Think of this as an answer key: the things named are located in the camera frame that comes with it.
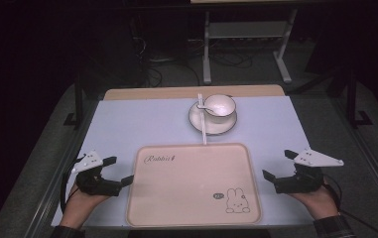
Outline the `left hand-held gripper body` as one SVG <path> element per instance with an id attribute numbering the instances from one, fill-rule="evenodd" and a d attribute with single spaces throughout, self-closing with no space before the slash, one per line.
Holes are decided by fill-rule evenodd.
<path id="1" fill-rule="evenodd" d="M 75 183 L 84 193 L 89 195 L 118 196 L 122 184 L 120 181 L 102 177 L 103 160 L 95 151 L 85 154 L 74 164 L 71 172 L 76 174 Z"/>

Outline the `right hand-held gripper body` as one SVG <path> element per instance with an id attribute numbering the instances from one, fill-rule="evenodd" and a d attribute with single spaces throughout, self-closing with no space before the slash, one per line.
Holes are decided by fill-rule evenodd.
<path id="1" fill-rule="evenodd" d="M 308 193 L 323 185 L 322 168 L 342 167 L 344 161 L 306 149 L 293 159 L 295 172 L 291 177 L 275 178 L 276 193 Z"/>

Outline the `person's left hand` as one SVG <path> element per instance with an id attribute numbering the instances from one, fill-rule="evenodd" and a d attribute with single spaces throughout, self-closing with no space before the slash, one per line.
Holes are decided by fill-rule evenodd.
<path id="1" fill-rule="evenodd" d="M 60 226 L 80 229 L 91 212 L 107 199 L 106 195 L 84 193 L 75 184 L 70 190 Z"/>

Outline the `person's right hand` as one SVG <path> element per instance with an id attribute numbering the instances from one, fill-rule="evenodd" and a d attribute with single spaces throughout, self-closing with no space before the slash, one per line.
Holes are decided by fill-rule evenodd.
<path id="1" fill-rule="evenodd" d="M 298 200 L 309 212 L 314 220 L 320 220 L 339 214 L 331 192 L 326 188 L 325 182 L 319 189 L 309 193 L 290 193 L 290 196 Z"/>

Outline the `pale table mat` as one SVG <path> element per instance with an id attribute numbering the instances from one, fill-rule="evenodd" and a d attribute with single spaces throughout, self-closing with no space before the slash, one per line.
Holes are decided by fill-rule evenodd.
<path id="1" fill-rule="evenodd" d="M 189 122 L 194 98 L 111 100 L 98 104 L 80 151 L 95 151 L 102 158 L 114 156 L 106 167 L 106 179 L 134 176 L 137 153 L 144 147 L 239 143 L 249 152 L 256 180 L 262 217 L 254 224 L 219 227 L 272 227 L 311 223 L 307 210 L 296 200 L 277 194 L 262 171 L 289 177 L 294 164 L 285 150 L 297 153 L 309 145 L 303 127 L 287 96 L 236 98 L 237 122 L 221 135 L 203 138 Z M 127 207 L 130 187 L 98 206 L 86 224 L 89 227 L 129 228 Z"/>

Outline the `pink rabbit print tray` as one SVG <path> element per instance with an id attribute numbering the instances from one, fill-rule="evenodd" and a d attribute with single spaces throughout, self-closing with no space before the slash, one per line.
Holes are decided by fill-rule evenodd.
<path id="1" fill-rule="evenodd" d="M 131 226 L 246 225 L 261 217 L 244 145 L 156 146 L 138 151 L 127 207 Z"/>

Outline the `black metal stand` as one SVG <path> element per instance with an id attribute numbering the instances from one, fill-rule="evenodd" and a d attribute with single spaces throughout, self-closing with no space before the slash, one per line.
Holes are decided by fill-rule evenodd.
<path id="1" fill-rule="evenodd" d="M 80 75 L 74 79 L 74 111 L 68 113 L 63 124 L 65 126 L 73 126 L 77 129 L 83 119 L 83 90 L 81 86 Z"/>
<path id="2" fill-rule="evenodd" d="M 346 117 L 349 124 L 357 129 L 362 125 L 371 125 L 372 121 L 365 111 L 356 110 L 357 79 L 354 71 L 349 71 L 346 94 Z"/>

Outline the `white plate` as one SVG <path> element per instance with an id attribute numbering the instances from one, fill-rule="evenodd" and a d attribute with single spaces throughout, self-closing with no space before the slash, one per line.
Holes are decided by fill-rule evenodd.
<path id="1" fill-rule="evenodd" d="M 189 109 L 189 122 L 198 131 L 202 130 L 201 118 L 204 118 L 205 132 L 207 135 L 219 135 L 226 133 L 234 127 L 237 122 L 237 113 L 235 112 L 233 116 L 229 118 L 228 121 L 224 123 L 213 123 L 206 118 L 205 111 L 198 109 L 195 103 Z"/>

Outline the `white bowl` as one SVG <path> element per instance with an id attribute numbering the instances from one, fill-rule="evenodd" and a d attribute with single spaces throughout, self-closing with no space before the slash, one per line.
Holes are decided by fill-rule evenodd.
<path id="1" fill-rule="evenodd" d="M 213 123 L 224 123 L 228 121 L 229 118 L 234 115 L 236 110 L 235 101 L 230 96 L 223 94 L 208 96 L 204 100 L 204 105 L 211 108 L 217 114 L 213 115 L 204 110 L 206 118 Z"/>

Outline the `white spoon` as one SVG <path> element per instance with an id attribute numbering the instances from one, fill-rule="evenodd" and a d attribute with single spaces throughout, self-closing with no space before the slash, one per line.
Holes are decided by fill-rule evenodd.
<path id="1" fill-rule="evenodd" d="M 208 108 L 208 107 L 206 107 L 205 105 L 200 105 L 200 104 L 198 104 L 197 106 L 196 106 L 198 109 L 203 109 L 203 110 L 206 110 L 208 113 L 211 113 L 211 114 L 213 114 L 213 115 L 217 115 L 211 108 Z"/>

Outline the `white metal table frame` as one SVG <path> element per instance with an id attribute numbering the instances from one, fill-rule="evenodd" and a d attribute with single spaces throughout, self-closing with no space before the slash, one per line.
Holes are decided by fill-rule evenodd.
<path id="1" fill-rule="evenodd" d="M 292 79 L 284 62 L 284 53 L 294 28 L 297 13 L 298 10 L 293 9 L 287 21 L 211 22 L 210 14 L 206 12 L 202 57 L 203 82 L 211 84 L 210 40 L 279 38 L 282 42 L 279 49 L 273 52 L 273 57 L 283 81 L 287 84 L 291 83 Z"/>

